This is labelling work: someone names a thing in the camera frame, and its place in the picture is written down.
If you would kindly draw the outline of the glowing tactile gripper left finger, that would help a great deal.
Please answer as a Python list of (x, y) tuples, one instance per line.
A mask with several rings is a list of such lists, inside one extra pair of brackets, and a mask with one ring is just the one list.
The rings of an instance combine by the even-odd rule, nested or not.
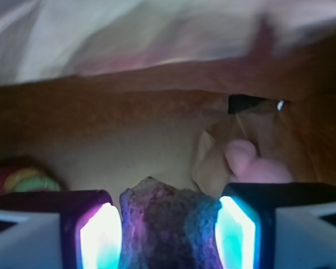
[(122, 225), (104, 190), (0, 196), (0, 268), (118, 268)]

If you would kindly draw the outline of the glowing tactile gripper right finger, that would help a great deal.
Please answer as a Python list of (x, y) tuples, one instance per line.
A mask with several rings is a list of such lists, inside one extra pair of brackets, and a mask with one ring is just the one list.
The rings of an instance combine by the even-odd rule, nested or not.
[(336, 268), (336, 187), (230, 183), (219, 201), (223, 268)]

